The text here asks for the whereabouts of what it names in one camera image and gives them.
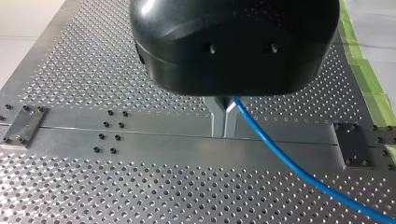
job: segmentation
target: blue cable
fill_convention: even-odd
[[[274,142],[271,138],[262,130],[262,128],[254,121],[254,119],[249,115],[247,110],[241,101],[233,96],[233,101],[238,107],[244,119],[250,125],[250,127],[254,130],[254,132],[260,137],[260,139],[287,165],[289,168],[297,175],[303,178],[306,182],[315,186],[316,188],[322,190],[328,195],[334,197],[341,203],[344,203],[356,210],[362,211],[365,215],[369,217],[373,217],[379,221],[384,223],[393,223],[396,224],[396,220],[392,217],[387,217],[382,215],[379,212],[376,212],[374,209],[366,207],[364,204],[357,203],[342,193],[337,192],[335,189],[331,189],[329,186],[322,184],[320,181],[316,180],[312,175],[304,171],[300,166],[298,166],[294,161],[291,160]]]

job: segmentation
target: black plastic housing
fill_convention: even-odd
[[[136,49],[162,88],[203,96],[302,89],[319,70],[338,0],[132,0]]]

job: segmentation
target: white floor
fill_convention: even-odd
[[[0,89],[64,0],[0,0]]]

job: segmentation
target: metal bracket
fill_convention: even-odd
[[[220,97],[204,97],[204,103],[211,113],[212,137],[223,137],[225,109]]]
[[[0,142],[0,146],[4,149],[26,149],[48,110],[44,106],[24,105]]]
[[[344,167],[373,167],[369,148],[358,124],[334,123],[332,133],[338,142],[339,156]]]

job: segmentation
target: metal surface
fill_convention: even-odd
[[[331,127],[337,141],[340,161],[346,167],[373,167],[370,151],[359,125],[334,123]]]
[[[142,133],[101,141],[97,134],[41,129],[30,150],[1,149],[0,220],[375,223],[305,183],[259,141]],[[396,216],[395,173],[379,162],[380,148],[371,148],[374,170],[343,172],[336,147],[280,146],[324,183]]]
[[[222,97],[204,97],[211,114],[212,137],[224,136],[225,109]]]
[[[0,142],[2,148],[26,149],[33,141],[38,125],[48,109],[25,105]]]
[[[226,109],[225,114],[225,127],[224,137],[233,138],[236,132],[236,118],[238,117],[239,110],[236,103],[232,102]]]

